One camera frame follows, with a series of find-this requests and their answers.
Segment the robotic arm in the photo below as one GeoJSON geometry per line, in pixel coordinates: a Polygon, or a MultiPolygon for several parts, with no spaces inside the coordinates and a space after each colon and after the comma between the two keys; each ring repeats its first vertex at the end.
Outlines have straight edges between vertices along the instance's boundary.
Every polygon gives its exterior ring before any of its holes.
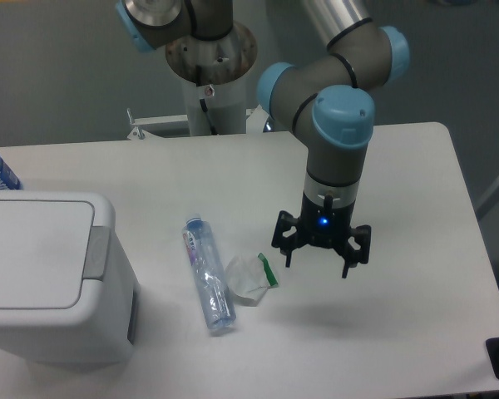
{"type": "Polygon", "coordinates": [[[272,245],[287,267],[306,244],[334,249],[346,278],[368,262],[371,242],[370,226],[350,227],[373,133],[375,106],[365,91],[401,76],[409,50],[395,28],[377,28],[360,0],[302,1],[328,55],[300,69],[275,64],[258,85],[260,105],[309,149],[301,215],[279,213],[272,245]]]}
{"type": "Polygon", "coordinates": [[[119,0],[116,10],[141,52],[166,46],[181,78],[190,135],[245,132],[243,76],[254,36],[233,21],[232,0],[119,0]]]}
{"type": "MultiPolygon", "coordinates": [[[[409,50],[395,28],[375,25],[362,0],[300,1],[328,55],[304,68],[275,64],[259,81],[260,105],[309,149],[301,215],[279,213],[272,245],[287,267],[292,251],[306,244],[334,249],[346,278],[368,262],[371,242],[370,226],[350,226],[373,133],[375,106],[366,91],[401,76],[409,50]]],[[[232,0],[120,0],[116,9],[141,51],[166,45],[172,70],[198,90],[199,104],[186,104],[191,135],[245,126],[244,102],[234,109],[230,101],[245,93],[229,87],[253,66],[257,48],[250,31],[233,22],[232,0]]]]}

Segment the silver metal pipe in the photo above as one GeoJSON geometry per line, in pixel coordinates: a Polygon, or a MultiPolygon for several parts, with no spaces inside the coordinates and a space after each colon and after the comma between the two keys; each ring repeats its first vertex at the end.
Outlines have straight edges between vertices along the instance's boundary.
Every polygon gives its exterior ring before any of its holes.
{"type": "Polygon", "coordinates": [[[149,27],[163,27],[181,12],[181,0],[125,0],[127,11],[149,27]]]}
{"type": "Polygon", "coordinates": [[[339,33],[369,17],[363,0],[302,0],[302,4],[326,46],[339,33]]]}

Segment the light blue joint cap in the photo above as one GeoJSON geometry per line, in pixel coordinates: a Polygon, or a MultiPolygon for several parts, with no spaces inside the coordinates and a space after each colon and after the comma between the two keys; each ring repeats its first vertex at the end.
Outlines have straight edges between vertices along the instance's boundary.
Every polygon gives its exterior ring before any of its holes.
{"type": "Polygon", "coordinates": [[[259,83],[257,84],[257,100],[269,115],[271,115],[269,109],[275,83],[283,75],[284,71],[292,67],[293,65],[287,62],[278,62],[264,71],[259,79],[259,83]]]}
{"type": "Polygon", "coordinates": [[[124,5],[122,4],[122,2],[118,2],[115,5],[115,8],[116,12],[118,12],[118,15],[120,16],[120,19],[124,23],[127,32],[130,34],[131,39],[133,40],[133,44],[135,44],[137,50],[139,52],[153,52],[155,49],[152,46],[150,46],[150,44],[145,40],[144,37],[142,37],[139,30],[136,28],[136,26],[133,24],[133,21],[130,19],[130,16],[127,15],[127,12],[124,9],[124,5]]]}
{"type": "Polygon", "coordinates": [[[410,65],[410,49],[405,36],[395,27],[381,27],[390,39],[392,46],[392,70],[387,81],[393,81],[402,76],[410,65]]]}
{"type": "Polygon", "coordinates": [[[368,145],[373,134],[375,104],[372,97],[351,86],[323,89],[313,106],[313,123],[329,143],[345,150],[368,145]]]}

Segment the bottle cap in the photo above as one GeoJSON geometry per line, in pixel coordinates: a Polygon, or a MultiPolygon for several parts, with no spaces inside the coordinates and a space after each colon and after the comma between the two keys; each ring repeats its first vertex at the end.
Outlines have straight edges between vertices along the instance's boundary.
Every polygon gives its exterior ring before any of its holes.
{"type": "Polygon", "coordinates": [[[201,216],[200,214],[197,214],[197,213],[193,213],[193,214],[189,214],[187,217],[186,217],[186,223],[190,223],[190,222],[195,222],[197,220],[201,220],[201,216]]]}

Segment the white table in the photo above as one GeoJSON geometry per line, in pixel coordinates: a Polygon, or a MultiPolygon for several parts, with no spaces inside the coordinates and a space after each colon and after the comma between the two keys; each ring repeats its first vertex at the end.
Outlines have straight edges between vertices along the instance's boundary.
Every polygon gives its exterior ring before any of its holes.
{"type": "Polygon", "coordinates": [[[370,263],[305,247],[292,268],[270,241],[299,214],[305,148],[288,133],[0,150],[25,185],[100,192],[142,284],[126,364],[59,368],[0,351],[0,398],[395,398],[498,390],[485,340],[499,293],[449,134],[376,128],[353,225],[370,263]],[[264,252],[281,286],[210,337],[183,247],[185,215],[211,222],[225,264],[264,252]]]}

